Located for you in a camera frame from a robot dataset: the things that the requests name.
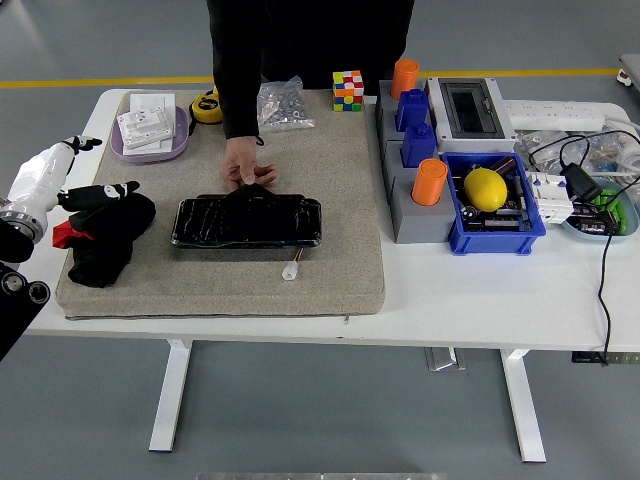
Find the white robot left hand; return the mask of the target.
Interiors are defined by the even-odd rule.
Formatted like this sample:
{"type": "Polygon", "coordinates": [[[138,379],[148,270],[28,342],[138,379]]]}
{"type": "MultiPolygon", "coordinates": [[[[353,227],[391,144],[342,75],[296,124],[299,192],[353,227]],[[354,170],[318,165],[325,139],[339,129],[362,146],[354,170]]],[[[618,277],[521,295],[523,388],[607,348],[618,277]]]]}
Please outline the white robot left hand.
{"type": "Polygon", "coordinates": [[[21,165],[1,210],[31,216],[55,206],[69,212],[93,211],[128,197],[140,188],[137,181],[63,189],[76,156],[101,144],[97,138],[74,136],[32,157],[21,165]]]}

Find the person's right hand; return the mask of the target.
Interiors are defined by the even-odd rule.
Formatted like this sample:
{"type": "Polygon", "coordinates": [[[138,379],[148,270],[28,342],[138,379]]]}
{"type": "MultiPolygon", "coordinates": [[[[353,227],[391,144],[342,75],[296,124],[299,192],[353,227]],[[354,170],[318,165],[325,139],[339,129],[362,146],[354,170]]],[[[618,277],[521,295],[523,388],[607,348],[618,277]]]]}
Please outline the person's right hand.
{"type": "Polygon", "coordinates": [[[278,177],[277,166],[257,163],[256,137],[244,136],[226,141],[226,149],[220,166],[220,176],[229,191],[244,185],[258,184],[267,186],[278,177]]]}

